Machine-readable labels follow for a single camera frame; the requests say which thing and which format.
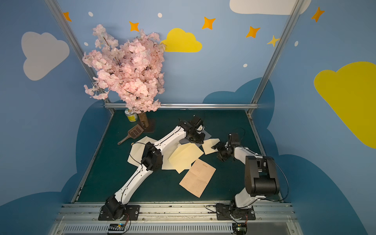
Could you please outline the yellow envelope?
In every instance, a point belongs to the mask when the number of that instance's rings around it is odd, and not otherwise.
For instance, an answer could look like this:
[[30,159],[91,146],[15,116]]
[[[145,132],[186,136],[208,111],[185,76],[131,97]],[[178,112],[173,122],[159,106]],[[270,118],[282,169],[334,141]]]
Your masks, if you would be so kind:
[[172,167],[180,174],[185,169],[189,169],[193,162],[201,157],[204,152],[196,144],[180,145],[168,161]]

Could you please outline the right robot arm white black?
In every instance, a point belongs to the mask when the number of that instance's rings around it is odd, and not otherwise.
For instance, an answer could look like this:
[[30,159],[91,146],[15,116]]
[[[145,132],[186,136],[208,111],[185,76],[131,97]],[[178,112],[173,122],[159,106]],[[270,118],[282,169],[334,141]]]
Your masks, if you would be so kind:
[[210,147],[218,151],[219,160],[224,162],[233,158],[245,166],[244,189],[235,195],[231,209],[249,209],[256,201],[279,194],[280,184],[274,159],[242,146],[237,133],[229,134],[228,142],[218,142]]

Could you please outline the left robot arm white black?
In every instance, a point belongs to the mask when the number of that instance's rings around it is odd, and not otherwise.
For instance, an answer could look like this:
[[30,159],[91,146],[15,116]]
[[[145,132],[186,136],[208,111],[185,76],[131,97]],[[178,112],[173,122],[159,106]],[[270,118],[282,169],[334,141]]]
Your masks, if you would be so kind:
[[190,121],[180,121],[170,133],[155,143],[145,143],[138,168],[116,193],[106,199],[105,204],[100,209],[98,220],[113,221],[126,220],[126,218],[136,220],[138,216],[133,216],[127,211],[129,209],[128,203],[145,179],[162,167],[165,150],[179,143],[182,139],[187,139],[193,144],[203,144],[204,128],[203,120],[194,116]]

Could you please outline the grey envelope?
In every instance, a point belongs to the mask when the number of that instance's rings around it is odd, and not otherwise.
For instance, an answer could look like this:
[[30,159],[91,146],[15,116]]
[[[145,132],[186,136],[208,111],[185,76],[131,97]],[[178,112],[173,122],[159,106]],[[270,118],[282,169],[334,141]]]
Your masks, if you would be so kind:
[[[205,134],[205,137],[204,137],[204,140],[208,140],[211,138],[211,134],[209,134],[206,130],[203,130],[201,133],[204,133]],[[189,141],[189,138],[188,137],[185,137],[184,139],[181,139],[179,141],[179,144],[181,145],[184,145],[184,144],[187,144],[187,143],[190,143]],[[200,147],[202,144],[200,143],[195,143],[198,147]]]

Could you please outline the brown letter paper front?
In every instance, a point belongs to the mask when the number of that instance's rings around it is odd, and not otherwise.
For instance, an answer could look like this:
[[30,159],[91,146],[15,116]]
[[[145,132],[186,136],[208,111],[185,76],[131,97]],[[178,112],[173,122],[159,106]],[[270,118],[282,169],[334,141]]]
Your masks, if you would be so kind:
[[197,159],[179,185],[200,198],[215,171],[216,169],[213,166]]

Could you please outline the back horizontal aluminium bar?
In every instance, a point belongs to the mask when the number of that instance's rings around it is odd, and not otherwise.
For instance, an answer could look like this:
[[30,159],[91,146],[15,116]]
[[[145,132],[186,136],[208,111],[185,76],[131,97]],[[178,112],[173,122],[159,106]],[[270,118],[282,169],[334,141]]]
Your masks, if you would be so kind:
[[160,109],[179,109],[179,110],[193,110],[193,109],[236,109],[236,110],[245,110],[245,109],[257,109],[258,105],[254,103],[250,104],[232,104],[232,103],[167,103],[161,104]]

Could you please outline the white paper sheet left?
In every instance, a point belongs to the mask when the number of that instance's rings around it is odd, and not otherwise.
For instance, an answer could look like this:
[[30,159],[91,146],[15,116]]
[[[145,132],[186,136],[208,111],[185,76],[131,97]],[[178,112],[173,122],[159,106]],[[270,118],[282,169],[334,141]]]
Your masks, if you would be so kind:
[[134,165],[134,166],[139,166],[142,160],[142,155],[144,152],[145,144],[146,143],[155,143],[156,140],[152,139],[148,136],[138,140],[136,143],[132,145],[130,154],[128,156],[128,163]]

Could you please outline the yellow green tin can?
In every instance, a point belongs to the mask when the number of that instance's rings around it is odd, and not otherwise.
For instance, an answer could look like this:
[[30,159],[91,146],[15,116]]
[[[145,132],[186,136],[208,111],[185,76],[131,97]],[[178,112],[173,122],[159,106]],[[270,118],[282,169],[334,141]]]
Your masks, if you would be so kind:
[[138,115],[134,111],[127,108],[124,113],[130,122],[136,122],[138,120]]

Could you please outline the right small circuit board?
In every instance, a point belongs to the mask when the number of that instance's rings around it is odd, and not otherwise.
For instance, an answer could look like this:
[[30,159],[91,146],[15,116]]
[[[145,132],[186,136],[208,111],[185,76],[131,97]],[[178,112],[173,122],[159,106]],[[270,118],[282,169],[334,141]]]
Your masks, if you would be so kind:
[[232,229],[233,229],[232,235],[246,235],[247,233],[246,224],[233,223]]

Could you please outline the small circuit board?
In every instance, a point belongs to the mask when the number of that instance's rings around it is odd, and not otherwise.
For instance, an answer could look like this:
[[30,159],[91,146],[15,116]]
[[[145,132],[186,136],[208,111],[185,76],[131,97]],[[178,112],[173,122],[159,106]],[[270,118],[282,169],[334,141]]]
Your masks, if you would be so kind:
[[232,235],[246,235],[247,233],[246,224],[233,223],[232,229],[233,229]]
[[126,232],[127,226],[124,223],[110,224],[107,229],[108,235],[121,235]]

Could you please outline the left small circuit board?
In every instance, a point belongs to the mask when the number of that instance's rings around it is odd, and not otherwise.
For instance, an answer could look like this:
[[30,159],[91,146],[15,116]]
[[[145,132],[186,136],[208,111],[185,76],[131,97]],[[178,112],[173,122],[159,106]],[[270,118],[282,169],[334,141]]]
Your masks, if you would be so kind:
[[127,226],[124,223],[110,224],[107,229],[108,235],[121,235],[126,232]]

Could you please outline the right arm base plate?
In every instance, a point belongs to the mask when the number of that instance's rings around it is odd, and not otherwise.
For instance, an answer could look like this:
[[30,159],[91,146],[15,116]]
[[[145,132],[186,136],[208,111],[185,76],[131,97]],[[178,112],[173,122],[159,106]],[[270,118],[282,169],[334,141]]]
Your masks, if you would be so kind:
[[253,207],[237,208],[235,205],[217,203],[215,205],[217,220],[256,220]]

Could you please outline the aluminium rail base frame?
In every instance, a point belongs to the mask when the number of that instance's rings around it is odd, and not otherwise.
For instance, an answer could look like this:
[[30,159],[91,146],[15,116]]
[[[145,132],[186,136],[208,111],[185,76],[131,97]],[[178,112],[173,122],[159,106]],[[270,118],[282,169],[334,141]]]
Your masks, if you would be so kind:
[[64,204],[51,235],[107,235],[110,224],[124,223],[122,235],[232,235],[233,223],[246,224],[246,235],[301,235],[303,231],[290,203],[257,202],[256,220],[217,220],[215,205],[229,201],[135,202],[137,221],[99,221],[100,204]]

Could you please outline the right aluminium frame post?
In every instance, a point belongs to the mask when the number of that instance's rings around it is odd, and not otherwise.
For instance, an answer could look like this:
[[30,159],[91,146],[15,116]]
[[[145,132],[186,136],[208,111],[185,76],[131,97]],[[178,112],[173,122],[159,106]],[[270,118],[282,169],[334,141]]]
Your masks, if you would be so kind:
[[277,65],[278,63],[278,60],[288,42],[288,39],[296,25],[296,22],[300,16],[300,11],[304,5],[304,0],[298,0],[295,2],[293,8],[292,8],[292,12],[287,20],[287,23],[282,31],[282,34],[281,34],[281,37],[280,37],[280,40],[277,44],[277,46],[275,47],[274,51],[273,51],[273,54],[272,54],[272,57],[269,61],[269,64],[265,70],[265,73],[263,75],[263,77],[261,78],[259,84],[258,84],[258,87],[255,91],[255,94],[251,100],[251,104],[254,106],[253,108],[249,108],[247,110],[247,115],[248,117],[251,117],[253,111],[255,109],[258,108],[258,102],[259,102],[259,99],[261,98],[261,95],[273,73],[273,70],[275,68],[275,66]]

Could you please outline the aluminium frame post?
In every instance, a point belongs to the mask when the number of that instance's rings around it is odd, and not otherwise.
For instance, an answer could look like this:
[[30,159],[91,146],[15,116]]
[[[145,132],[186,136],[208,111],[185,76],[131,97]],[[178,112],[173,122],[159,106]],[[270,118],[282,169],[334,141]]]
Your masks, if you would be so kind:
[[263,75],[263,77],[261,78],[259,84],[258,84],[258,87],[255,91],[255,94],[251,100],[251,104],[254,106],[253,108],[249,108],[247,110],[247,115],[248,117],[251,117],[253,111],[255,109],[258,108],[258,102],[259,102],[259,99],[261,98],[261,95],[273,73],[273,70],[275,68],[275,66],[277,65],[278,63],[278,60],[288,42],[288,39],[296,25],[296,22],[300,16],[300,11],[304,5],[304,0],[298,0],[295,2],[293,8],[292,8],[292,12],[287,20],[287,23],[282,31],[282,34],[281,34],[281,37],[280,37],[280,40],[277,44],[277,46],[275,47],[274,51],[273,51],[273,54],[272,54],[272,57],[269,61],[269,64],[265,70],[265,73]]
[[77,55],[79,62],[83,66],[86,74],[90,78],[91,82],[95,82],[94,77],[95,71],[92,68],[89,68],[83,61],[82,57],[84,56],[84,51],[81,48],[79,41],[77,40],[74,32],[72,31],[71,27],[69,26],[69,21],[66,19],[63,11],[61,10],[58,2],[56,0],[45,0],[46,5],[48,6],[50,12],[56,19],[57,23],[59,24],[61,30],[63,31],[64,35],[66,36],[68,42],[70,43],[72,49],[74,50],[75,54]]

